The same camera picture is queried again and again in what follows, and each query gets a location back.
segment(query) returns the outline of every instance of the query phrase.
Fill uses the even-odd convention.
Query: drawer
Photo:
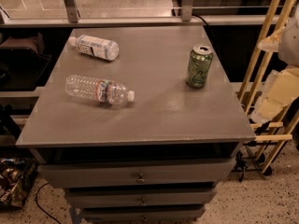
[[[137,161],[40,165],[38,172],[55,188],[196,183],[222,180],[235,159]]]
[[[171,206],[146,208],[111,208],[111,209],[83,209],[81,214],[86,221],[151,221],[184,219],[196,220],[205,212],[205,207],[197,206]]]
[[[200,184],[112,187],[66,190],[65,198],[77,208],[158,206],[209,203],[216,190]]]

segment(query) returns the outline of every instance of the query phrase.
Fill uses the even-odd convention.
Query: cabinet top
[[[75,29],[119,44],[113,61],[81,54],[69,44],[28,119],[18,147],[94,147],[253,140],[255,135],[214,52],[206,85],[186,82],[189,55],[210,44],[202,26]],[[70,75],[125,84],[135,101],[121,109],[74,98],[64,90]]]

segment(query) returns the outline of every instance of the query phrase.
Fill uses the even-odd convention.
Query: glass window
[[[76,0],[81,18],[170,17],[172,0]]]
[[[11,19],[67,18],[64,0],[0,0]]]

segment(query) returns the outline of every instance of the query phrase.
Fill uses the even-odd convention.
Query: green soda can
[[[213,60],[213,52],[209,45],[197,44],[190,53],[186,82],[194,88],[203,88]]]

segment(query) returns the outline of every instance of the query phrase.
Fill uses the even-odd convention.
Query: speckled floor
[[[256,171],[249,172],[240,183],[238,181],[240,173],[231,173],[226,180],[221,181],[217,186],[216,196],[211,203],[206,204],[205,213],[197,221],[157,221],[155,224],[297,224],[299,223],[298,159],[299,151],[296,144],[290,142],[272,163],[272,175],[263,176]],[[46,180],[38,176],[23,209],[1,211],[0,223],[55,223],[37,207],[35,202],[39,187],[45,183]],[[70,205],[64,199],[62,189],[54,189],[47,185],[39,192],[38,200],[40,205],[62,224],[72,223]]]

